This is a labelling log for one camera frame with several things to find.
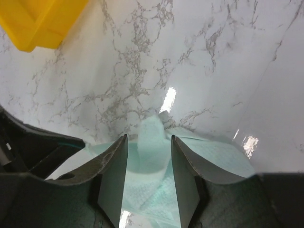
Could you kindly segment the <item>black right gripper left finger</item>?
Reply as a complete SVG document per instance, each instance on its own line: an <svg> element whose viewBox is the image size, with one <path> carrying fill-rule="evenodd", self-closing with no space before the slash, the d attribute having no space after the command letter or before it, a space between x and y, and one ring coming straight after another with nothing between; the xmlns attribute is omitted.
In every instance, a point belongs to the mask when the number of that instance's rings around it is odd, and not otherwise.
<svg viewBox="0 0 304 228"><path fill-rule="evenodd" d="M128 138L55 180L0 176L3 228L116 228L122 208Z"/></svg>

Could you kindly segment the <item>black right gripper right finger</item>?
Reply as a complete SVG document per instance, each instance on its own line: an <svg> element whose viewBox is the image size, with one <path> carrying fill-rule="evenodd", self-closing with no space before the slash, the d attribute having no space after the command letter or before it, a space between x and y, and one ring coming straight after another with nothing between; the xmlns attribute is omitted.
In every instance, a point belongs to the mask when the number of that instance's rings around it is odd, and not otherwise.
<svg viewBox="0 0 304 228"><path fill-rule="evenodd" d="M171 160L183 228L301 228L304 175L235 175L171 138Z"/></svg>

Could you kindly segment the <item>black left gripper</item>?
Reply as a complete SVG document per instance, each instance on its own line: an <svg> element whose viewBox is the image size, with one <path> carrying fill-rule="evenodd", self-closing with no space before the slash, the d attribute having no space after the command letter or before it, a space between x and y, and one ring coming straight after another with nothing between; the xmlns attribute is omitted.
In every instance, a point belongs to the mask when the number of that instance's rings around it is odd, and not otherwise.
<svg viewBox="0 0 304 228"><path fill-rule="evenodd" d="M48 177L85 148L80 138L26 124L0 107L0 172L29 172Z"/></svg>

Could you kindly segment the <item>light blue white towel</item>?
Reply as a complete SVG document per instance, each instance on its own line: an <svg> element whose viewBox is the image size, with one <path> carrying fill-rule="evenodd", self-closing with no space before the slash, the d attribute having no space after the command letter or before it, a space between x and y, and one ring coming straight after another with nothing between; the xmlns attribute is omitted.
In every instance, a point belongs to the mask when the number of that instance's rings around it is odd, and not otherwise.
<svg viewBox="0 0 304 228"><path fill-rule="evenodd" d="M128 143L122 209L146 217L154 228L179 228L180 216L171 162L171 137L213 164L241 177L254 174L237 147L202 138L182 128L165 129L159 116L141 121L138 137Z"/></svg>

